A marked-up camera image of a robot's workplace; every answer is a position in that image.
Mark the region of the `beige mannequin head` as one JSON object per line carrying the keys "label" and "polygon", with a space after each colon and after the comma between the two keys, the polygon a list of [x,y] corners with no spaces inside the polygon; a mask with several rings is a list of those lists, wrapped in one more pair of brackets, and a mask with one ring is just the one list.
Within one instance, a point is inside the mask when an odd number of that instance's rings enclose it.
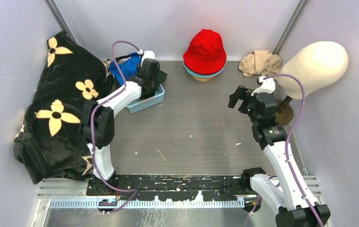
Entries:
{"label": "beige mannequin head", "polygon": [[346,49],[339,43],[319,41],[305,46],[280,70],[297,78],[305,96],[334,84],[345,74],[349,64]]}

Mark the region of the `dark green bucket hat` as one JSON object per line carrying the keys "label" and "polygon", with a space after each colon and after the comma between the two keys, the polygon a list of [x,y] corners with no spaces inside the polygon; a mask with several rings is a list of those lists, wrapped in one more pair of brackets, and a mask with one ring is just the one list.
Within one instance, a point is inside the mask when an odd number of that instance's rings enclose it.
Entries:
{"label": "dark green bucket hat", "polygon": [[165,82],[167,78],[167,73],[163,72],[162,70],[158,70],[158,73],[156,75],[156,82],[158,84],[162,84]]}

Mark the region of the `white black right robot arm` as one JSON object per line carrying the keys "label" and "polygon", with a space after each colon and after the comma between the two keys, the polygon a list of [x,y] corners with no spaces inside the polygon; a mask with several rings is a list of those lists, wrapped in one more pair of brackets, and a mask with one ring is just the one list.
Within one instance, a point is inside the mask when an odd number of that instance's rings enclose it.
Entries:
{"label": "white black right robot arm", "polygon": [[257,193],[271,208],[278,227],[323,227],[331,212],[311,193],[295,162],[284,128],[276,122],[277,103],[271,92],[256,93],[238,86],[229,96],[229,108],[241,100],[239,112],[247,114],[256,142],[269,159],[279,185],[260,167],[243,170],[241,187],[247,194]]}

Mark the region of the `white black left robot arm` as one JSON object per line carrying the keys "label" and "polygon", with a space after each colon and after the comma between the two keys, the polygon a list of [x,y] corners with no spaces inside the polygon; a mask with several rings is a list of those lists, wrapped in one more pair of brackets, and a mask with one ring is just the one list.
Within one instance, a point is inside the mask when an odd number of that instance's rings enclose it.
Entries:
{"label": "white black left robot arm", "polygon": [[97,101],[85,102],[79,132],[90,152],[93,187],[98,187],[103,194],[111,195],[117,188],[110,154],[116,115],[135,100],[152,98],[166,77],[167,74],[161,71],[157,60],[146,58],[137,68],[136,75],[116,91]]}

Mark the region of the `blue bucket hat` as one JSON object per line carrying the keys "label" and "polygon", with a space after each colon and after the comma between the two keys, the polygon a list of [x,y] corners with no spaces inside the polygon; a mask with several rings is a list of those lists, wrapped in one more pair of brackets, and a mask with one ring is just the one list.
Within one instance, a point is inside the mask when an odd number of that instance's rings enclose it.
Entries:
{"label": "blue bucket hat", "polygon": [[[115,58],[118,63],[118,66],[123,73],[125,80],[128,80],[132,76],[136,76],[137,74],[137,64],[140,62],[140,57],[136,52],[133,52],[128,55],[120,56]],[[109,65],[109,70],[114,76],[114,84],[116,88],[121,87],[124,82],[119,73],[119,70],[115,63],[111,61]]]}

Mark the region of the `bright red bucket hat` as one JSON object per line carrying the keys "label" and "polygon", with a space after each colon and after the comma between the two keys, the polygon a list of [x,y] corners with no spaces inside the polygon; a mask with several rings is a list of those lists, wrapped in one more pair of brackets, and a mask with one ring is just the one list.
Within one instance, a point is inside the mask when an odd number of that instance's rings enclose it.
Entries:
{"label": "bright red bucket hat", "polygon": [[202,29],[190,41],[183,54],[185,66],[191,71],[210,75],[222,70],[227,61],[223,40],[218,32]]}

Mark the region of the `wooden hat stand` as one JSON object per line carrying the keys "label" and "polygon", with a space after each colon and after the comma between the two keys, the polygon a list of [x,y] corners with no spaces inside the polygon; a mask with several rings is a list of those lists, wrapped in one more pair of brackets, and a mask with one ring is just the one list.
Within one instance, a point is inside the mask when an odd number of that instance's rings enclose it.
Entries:
{"label": "wooden hat stand", "polygon": [[207,78],[202,78],[202,77],[197,77],[197,76],[192,76],[195,80],[200,81],[200,82],[208,82],[211,81],[215,78],[214,77],[207,77]]}

